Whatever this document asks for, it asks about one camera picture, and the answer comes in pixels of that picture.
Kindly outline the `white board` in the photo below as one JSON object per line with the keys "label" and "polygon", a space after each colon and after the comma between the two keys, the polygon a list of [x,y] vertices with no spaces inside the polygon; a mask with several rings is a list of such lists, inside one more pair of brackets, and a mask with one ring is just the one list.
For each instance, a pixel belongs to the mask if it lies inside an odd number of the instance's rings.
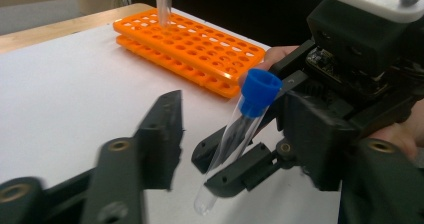
{"label": "white board", "polygon": [[41,178],[47,187],[90,168],[105,142],[131,136],[156,99],[182,93],[181,161],[171,191],[146,193],[149,224],[336,224],[339,193],[316,190],[298,168],[201,216],[196,145],[223,127],[236,102],[151,64],[115,41],[111,25],[0,54],[0,183]]}

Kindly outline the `orange test tube rack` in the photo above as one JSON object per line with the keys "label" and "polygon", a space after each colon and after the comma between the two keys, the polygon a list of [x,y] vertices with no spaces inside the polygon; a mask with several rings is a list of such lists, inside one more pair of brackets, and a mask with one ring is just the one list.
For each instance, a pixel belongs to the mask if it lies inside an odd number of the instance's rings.
{"label": "orange test tube rack", "polygon": [[222,97],[239,91],[238,80],[265,50],[178,14],[163,28],[151,9],[113,23],[116,42],[134,54]]}

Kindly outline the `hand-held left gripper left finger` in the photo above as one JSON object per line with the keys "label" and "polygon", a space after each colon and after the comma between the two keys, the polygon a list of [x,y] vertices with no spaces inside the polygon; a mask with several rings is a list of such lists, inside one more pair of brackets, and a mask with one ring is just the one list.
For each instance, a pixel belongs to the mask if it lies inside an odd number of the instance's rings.
{"label": "hand-held left gripper left finger", "polygon": [[183,137],[182,92],[158,97],[134,135],[99,152],[80,224],[147,224],[144,191],[169,190]]}

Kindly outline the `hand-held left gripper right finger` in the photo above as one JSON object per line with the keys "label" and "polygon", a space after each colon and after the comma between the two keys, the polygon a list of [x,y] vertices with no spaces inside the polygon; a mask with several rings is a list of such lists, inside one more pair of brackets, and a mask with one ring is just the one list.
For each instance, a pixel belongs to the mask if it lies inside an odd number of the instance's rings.
{"label": "hand-held left gripper right finger", "polygon": [[392,143],[360,131],[320,100],[284,95],[283,132],[314,186],[341,192],[338,224],[424,224],[424,174]]}

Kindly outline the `blue-capped test tube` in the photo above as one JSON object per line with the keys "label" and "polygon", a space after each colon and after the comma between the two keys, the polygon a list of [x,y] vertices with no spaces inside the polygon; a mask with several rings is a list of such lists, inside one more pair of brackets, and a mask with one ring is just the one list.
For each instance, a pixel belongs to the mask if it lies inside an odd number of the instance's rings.
{"label": "blue-capped test tube", "polygon": [[165,28],[170,23],[172,0],[156,0],[158,20],[161,27]]}
{"label": "blue-capped test tube", "polygon": [[282,81],[265,70],[251,69],[247,72],[237,106],[218,142],[194,201],[197,214],[206,215],[212,210],[217,196],[207,188],[207,181],[240,158],[281,88]]}

